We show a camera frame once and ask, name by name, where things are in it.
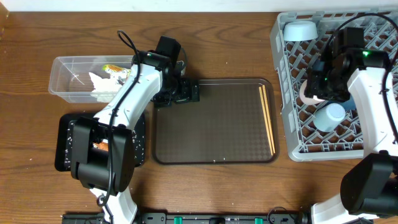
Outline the white cup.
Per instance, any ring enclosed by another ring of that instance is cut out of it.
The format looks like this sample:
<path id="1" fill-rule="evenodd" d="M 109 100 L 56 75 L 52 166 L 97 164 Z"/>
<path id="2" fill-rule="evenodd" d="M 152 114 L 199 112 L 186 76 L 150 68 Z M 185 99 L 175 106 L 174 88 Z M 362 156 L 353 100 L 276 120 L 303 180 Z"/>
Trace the white cup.
<path id="1" fill-rule="evenodd" d="M 307 97 L 305 96 L 305 89 L 307 87 L 307 81 L 305 80 L 299 90 L 299 97 L 300 100 L 302 101 L 302 103 L 306 104 L 306 105 L 316 105 L 318 103 L 322 103 L 325 100 L 322 99 L 318 99 L 316 96 L 311 97 Z"/>

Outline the light blue cup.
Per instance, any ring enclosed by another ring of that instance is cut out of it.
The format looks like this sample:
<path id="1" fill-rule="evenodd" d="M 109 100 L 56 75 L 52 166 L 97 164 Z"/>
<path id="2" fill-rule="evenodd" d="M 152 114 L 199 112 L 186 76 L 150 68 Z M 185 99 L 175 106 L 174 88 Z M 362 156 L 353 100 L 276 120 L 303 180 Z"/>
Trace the light blue cup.
<path id="1" fill-rule="evenodd" d="M 331 103 L 318 110 L 314 116 L 315 127 L 322 132 L 333 131 L 344 119 L 346 110 L 338 103 Z"/>

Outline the white rice pile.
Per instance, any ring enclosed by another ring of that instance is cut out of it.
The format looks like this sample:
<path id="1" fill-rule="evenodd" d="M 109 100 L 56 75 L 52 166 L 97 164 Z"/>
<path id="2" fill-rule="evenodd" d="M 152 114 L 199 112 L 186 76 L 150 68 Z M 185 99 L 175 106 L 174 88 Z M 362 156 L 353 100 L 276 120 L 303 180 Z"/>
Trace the white rice pile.
<path id="1" fill-rule="evenodd" d="M 64 153 L 63 159 L 61 159 L 61 161 L 63 162 L 63 165 L 67 170 L 70 170 L 70 163 L 72 161 L 72 131 L 74 127 L 74 122 L 75 120 L 70 121 L 68 124 L 67 135 L 65 137 L 66 143 L 62 144 L 63 149 L 60 151 Z M 144 164 L 146 143 L 145 130 L 146 122 L 144 115 L 142 115 L 137 121 L 136 126 L 132 132 L 132 142 L 135 149 L 134 160 L 136 167 Z"/>

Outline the light blue bowl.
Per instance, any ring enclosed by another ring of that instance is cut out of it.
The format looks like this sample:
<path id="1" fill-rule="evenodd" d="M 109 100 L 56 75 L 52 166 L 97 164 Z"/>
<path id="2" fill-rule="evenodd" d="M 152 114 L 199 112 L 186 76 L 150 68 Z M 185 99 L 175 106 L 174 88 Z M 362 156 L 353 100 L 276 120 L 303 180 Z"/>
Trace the light blue bowl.
<path id="1" fill-rule="evenodd" d="M 317 26 L 312 21 L 290 22 L 284 27 L 284 40 L 301 42 L 318 38 Z"/>

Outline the white napkin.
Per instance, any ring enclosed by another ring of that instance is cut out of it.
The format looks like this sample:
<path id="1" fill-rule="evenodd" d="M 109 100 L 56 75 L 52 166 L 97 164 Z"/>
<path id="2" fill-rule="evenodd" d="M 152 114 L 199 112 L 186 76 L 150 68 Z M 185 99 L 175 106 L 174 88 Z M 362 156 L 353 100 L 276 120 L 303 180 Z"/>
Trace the white napkin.
<path id="1" fill-rule="evenodd" d="M 89 76 L 94 86 L 90 95 L 95 97 L 97 102 L 109 103 L 121 89 L 122 85 L 127 80 L 129 73 L 113 72 L 110 74 L 109 78 L 101 78 L 100 76 L 90 72 Z"/>

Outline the yellow-green snack wrapper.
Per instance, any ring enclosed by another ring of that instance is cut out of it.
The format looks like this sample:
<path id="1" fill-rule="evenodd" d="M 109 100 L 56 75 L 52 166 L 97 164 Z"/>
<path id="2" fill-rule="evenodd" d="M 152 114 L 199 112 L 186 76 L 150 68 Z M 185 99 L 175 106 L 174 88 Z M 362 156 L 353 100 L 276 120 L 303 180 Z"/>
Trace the yellow-green snack wrapper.
<path id="1" fill-rule="evenodd" d="M 119 67 L 116 65 L 104 65 L 102 70 L 109 74 L 111 78 L 115 79 L 127 79 L 130 75 L 131 70 L 128 68 Z"/>

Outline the orange carrot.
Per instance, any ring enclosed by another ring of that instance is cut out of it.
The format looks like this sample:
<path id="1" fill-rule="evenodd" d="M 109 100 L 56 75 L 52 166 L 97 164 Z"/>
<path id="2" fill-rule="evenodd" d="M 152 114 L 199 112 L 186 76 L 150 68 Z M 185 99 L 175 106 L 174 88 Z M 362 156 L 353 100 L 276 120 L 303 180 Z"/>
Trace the orange carrot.
<path id="1" fill-rule="evenodd" d="M 109 151 L 109 146 L 108 143 L 106 142 L 101 142 L 101 143 L 93 143 L 93 147 L 102 151 Z"/>

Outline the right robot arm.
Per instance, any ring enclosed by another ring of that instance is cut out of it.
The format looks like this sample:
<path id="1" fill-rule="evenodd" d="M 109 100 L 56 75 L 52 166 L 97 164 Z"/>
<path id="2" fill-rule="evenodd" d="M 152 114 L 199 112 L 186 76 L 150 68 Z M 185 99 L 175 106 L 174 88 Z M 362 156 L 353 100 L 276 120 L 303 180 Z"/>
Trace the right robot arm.
<path id="1" fill-rule="evenodd" d="M 354 100 L 364 156 L 342 179 L 338 195 L 312 205 L 310 223 L 354 223 L 397 215 L 397 104 L 387 52 L 327 50 L 312 67 L 306 96 Z"/>

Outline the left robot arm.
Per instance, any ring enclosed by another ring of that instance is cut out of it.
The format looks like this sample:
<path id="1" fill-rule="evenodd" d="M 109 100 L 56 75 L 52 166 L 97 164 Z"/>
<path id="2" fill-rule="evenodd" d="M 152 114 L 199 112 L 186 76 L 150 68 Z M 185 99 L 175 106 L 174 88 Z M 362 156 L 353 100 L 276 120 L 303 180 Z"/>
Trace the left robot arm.
<path id="1" fill-rule="evenodd" d="M 197 101 L 196 83 L 181 76 L 179 50 L 139 51 L 116 96 L 93 118 L 71 130 L 70 171 L 96 196 L 108 223 L 132 223 L 137 205 L 128 189 L 134 173 L 133 130 L 150 101 L 160 105 Z"/>

